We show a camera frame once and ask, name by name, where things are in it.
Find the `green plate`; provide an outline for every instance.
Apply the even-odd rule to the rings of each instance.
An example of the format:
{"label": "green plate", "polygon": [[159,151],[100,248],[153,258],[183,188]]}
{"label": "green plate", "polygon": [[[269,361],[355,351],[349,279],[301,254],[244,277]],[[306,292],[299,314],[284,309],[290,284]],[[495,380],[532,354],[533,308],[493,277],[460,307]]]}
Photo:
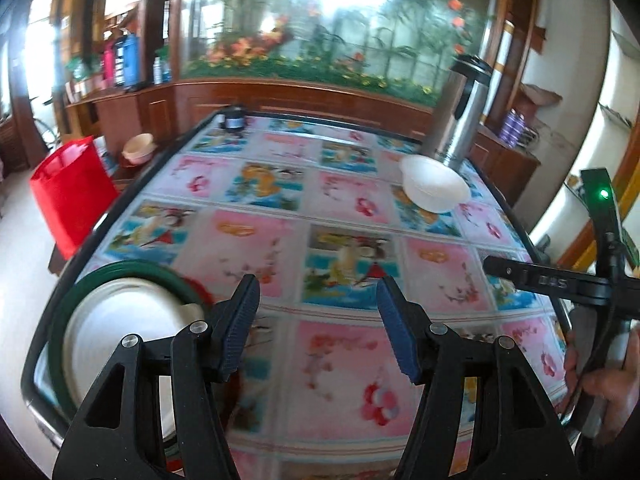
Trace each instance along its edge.
{"label": "green plate", "polygon": [[193,290],[193,287],[186,283],[175,272],[146,260],[126,260],[124,262],[108,264],[100,269],[94,270],[94,272],[89,273],[77,282],[71,290],[65,294],[58,305],[58,310],[51,325],[48,348],[51,386],[69,422],[74,418],[78,409],[71,398],[62,371],[62,345],[66,326],[73,312],[89,293],[105,283],[120,278],[140,278],[147,280],[162,286],[184,304],[202,304],[202,298]]}

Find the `patterned tablecloth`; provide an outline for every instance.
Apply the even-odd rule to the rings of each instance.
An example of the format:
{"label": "patterned tablecloth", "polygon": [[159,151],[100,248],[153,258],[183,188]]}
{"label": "patterned tablecloth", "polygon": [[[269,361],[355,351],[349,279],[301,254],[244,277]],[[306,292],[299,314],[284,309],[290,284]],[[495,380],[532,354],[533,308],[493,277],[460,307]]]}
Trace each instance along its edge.
{"label": "patterned tablecloth", "polygon": [[[388,478],[421,388],[396,364],[375,303],[389,274],[431,319],[464,336],[508,334],[550,398],[565,393],[564,341],[548,298],[484,275],[488,254],[528,260],[471,165],[472,201],[416,207],[398,162],[410,142],[269,118],[208,126],[111,228],[82,275],[144,258],[200,281],[216,301],[258,277],[262,304],[228,440],[243,480]],[[475,383],[466,380],[454,469],[464,469]]]}

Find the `white floor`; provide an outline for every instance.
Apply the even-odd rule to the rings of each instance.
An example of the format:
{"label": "white floor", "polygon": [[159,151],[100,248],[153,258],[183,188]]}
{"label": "white floor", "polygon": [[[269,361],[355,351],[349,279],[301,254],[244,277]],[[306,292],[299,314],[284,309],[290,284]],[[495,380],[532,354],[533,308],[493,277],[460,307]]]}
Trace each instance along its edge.
{"label": "white floor", "polygon": [[51,476],[57,451],[22,402],[20,375],[31,337],[57,278],[47,270],[53,238],[29,188],[12,174],[0,219],[0,413],[31,459]]}

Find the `red bag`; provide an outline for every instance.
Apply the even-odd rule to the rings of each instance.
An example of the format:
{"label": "red bag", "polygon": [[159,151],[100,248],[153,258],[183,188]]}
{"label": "red bag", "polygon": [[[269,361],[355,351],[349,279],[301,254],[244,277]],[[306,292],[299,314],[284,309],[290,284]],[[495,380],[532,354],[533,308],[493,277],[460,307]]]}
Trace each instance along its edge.
{"label": "red bag", "polygon": [[31,190],[58,249],[71,258],[118,196],[94,140],[72,140],[43,160]]}

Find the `screw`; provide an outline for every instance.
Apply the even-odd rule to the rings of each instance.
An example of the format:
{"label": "screw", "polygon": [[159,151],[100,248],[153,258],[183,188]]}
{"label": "screw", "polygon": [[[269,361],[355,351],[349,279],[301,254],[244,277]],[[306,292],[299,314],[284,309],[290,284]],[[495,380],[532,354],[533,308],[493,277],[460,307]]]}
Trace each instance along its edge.
{"label": "screw", "polygon": [[447,325],[444,323],[431,323],[429,326],[429,330],[431,330],[435,335],[445,335],[447,333]]}
{"label": "screw", "polygon": [[189,327],[189,330],[191,330],[191,332],[194,333],[194,334],[200,334],[200,333],[204,332],[207,328],[209,328],[209,325],[207,325],[206,322],[204,322],[204,321],[194,321],[193,323],[191,323],[191,326]]}
{"label": "screw", "polygon": [[516,346],[516,342],[506,335],[503,335],[498,339],[498,344],[506,350],[511,350]]}
{"label": "screw", "polygon": [[122,339],[122,346],[124,346],[124,348],[131,348],[132,346],[135,346],[137,344],[138,344],[137,335],[129,334],[124,336],[124,338]]}

